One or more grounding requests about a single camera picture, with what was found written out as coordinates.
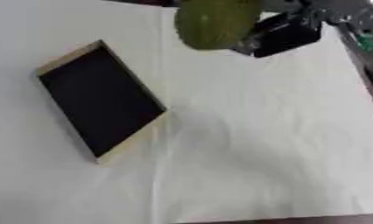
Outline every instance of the table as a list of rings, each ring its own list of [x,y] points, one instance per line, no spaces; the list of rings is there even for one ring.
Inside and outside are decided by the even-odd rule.
[[[186,48],[173,13],[0,2],[0,224],[373,213],[373,101],[336,31],[253,59]],[[108,167],[64,129],[32,74],[97,39],[171,111]]]

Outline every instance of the white tablecloth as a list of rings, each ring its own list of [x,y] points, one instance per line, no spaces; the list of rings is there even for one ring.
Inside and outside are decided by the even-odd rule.
[[[99,0],[0,1],[0,224],[373,213],[373,102],[335,30],[253,59],[186,48],[172,15]],[[97,39],[170,109],[109,167],[90,160],[32,77]]]

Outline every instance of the green fruit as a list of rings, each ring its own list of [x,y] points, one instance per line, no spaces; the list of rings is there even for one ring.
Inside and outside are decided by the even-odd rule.
[[[248,34],[260,13],[260,0],[184,0],[175,25],[181,40],[194,49],[226,49]]]

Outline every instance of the rectangular box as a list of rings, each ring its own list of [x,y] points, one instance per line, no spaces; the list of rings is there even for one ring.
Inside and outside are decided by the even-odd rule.
[[[99,163],[138,141],[165,112],[103,41],[50,62],[38,76]]]

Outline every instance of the white surface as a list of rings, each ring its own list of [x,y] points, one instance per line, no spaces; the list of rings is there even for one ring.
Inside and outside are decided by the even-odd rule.
[[[252,59],[187,49],[172,10],[0,1],[0,224],[373,213],[373,103],[324,32],[319,44]],[[89,162],[32,78],[97,39],[172,108],[111,167]]]

